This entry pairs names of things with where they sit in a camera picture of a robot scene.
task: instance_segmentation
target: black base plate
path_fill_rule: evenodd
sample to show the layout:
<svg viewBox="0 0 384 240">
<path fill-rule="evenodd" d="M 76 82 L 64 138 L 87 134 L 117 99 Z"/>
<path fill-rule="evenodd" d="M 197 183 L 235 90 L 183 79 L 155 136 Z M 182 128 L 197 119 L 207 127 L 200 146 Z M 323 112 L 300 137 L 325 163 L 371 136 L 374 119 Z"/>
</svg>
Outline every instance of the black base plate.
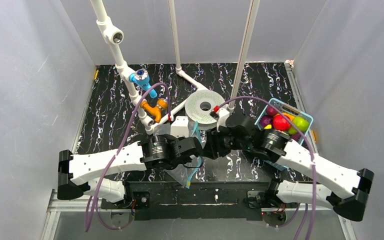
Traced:
<svg viewBox="0 0 384 240">
<path fill-rule="evenodd" d="M 189 189 L 171 181 L 134 181 L 126 185 L 131 196 L 136 198 L 135 220 L 223 218 L 261 221 L 261 211 L 249 208 L 243 199 L 247 197 L 248 191 L 264 192 L 269 183 L 194 182 Z M 147 201 L 143 203 L 141 198 L 145 196 Z M 102 201 L 101 207 L 118 209 L 116 204 L 106 200 Z"/>
</svg>

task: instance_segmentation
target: blue faucet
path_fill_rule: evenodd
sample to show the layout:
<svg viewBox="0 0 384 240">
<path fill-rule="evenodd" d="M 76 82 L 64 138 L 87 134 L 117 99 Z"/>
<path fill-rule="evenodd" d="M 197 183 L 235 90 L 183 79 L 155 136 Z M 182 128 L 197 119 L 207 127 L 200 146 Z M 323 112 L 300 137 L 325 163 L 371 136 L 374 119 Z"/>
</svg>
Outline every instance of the blue faucet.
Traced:
<svg viewBox="0 0 384 240">
<path fill-rule="evenodd" d="M 135 73 L 132 73 L 129 77 L 130 82 L 137 84 L 141 89 L 144 91 L 148 90 L 151 88 L 150 85 L 150 76 L 148 75 L 148 71 L 145 69 L 139 69 Z M 151 98 L 156 98 L 157 97 L 157 92 L 152 89 L 151 92 L 149 93 Z"/>
</svg>

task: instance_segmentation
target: clear plastic bag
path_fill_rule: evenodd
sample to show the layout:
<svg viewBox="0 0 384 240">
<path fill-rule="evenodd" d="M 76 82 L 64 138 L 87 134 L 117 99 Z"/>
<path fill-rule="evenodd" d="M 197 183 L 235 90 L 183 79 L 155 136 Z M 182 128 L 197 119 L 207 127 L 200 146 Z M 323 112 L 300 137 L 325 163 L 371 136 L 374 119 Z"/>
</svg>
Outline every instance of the clear plastic bag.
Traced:
<svg viewBox="0 0 384 240">
<path fill-rule="evenodd" d="M 202 144 L 200 131 L 198 130 L 198 123 L 194 121 L 190 121 L 187 127 L 189 129 L 189 136 L 197 137 L 199 139 L 199 142 Z M 156 126 L 153 134 L 154 136 L 162 135 L 162 134 L 170 134 L 170 124 L 166 123 L 166 124 Z M 185 165 L 188 167 L 199 167 L 202 161 L 203 159 L 199 156 L 199 157 L 195 157 L 194 159 L 192 159 L 192 162 L 187 163 Z M 183 165 L 179 164 L 173 170 L 164 170 L 164 171 L 167 172 L 170 176 L 172 176 L 182 186 L 188 189 L 191 185 L 191 180 L 194 174 L 198 171 L 198 168 L 186 168 Z"/>
</svg>

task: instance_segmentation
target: green apple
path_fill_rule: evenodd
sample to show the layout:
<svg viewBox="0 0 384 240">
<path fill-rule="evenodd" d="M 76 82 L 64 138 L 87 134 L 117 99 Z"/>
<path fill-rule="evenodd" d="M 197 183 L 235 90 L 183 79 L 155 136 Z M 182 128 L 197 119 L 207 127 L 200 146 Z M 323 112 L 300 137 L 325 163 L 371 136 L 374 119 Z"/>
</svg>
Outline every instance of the green apple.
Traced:
<svg viewBox="0 0 384 240">
<path fill-rule="evenodd" d="M 307 131 L 307 129 L 309 129 L 309 125 L 310 125 L 307 120 L 305 120 L 304 118 L 302 118 L 300 116 L 294 117 L 292 120 L 292 123 L 295 124 L 295 126 L 297 126 L 299 128 L 299 130 L 301 130 L 302 133 L 305 133 L 305 131 Z M 298 133 L 298 131 L 293 126 L 291 126 L 289 128 L 289 130 L 287 131 L 287 133 L 290 135 L 294 135 L 294 134 Z"/>
</svg>

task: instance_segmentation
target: purple fruit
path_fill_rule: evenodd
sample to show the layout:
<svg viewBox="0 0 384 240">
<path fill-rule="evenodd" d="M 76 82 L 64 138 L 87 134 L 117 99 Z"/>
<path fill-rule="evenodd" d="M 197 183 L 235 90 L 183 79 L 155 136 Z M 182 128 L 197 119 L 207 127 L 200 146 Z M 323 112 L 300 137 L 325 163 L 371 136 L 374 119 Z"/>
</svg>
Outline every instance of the purple fruit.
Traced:
<svg viewBox="0 0 384 240">
<path fill-rule="evenodd" d="M 267 116 L 264 115 L 262 118 L 259 120 L 259 124 L 262 128 L 265 128 L 267 125 L 272 124 L 273 117 L 272 116 Z"/>
<path fill-rule="evenodd" d="M 294 135 L 290 136 L 290 138 L 298 142 L 298 140 L 301 138 L 301 135 L 299 133 L 295 133 Z"/>
<path fill-rule="evenodd" d="M 265 110 L 265 114 L 274 117 L 276 114 L 278 114 L 278 112 L 273 107 L 269 106 Z"/>
</svg>

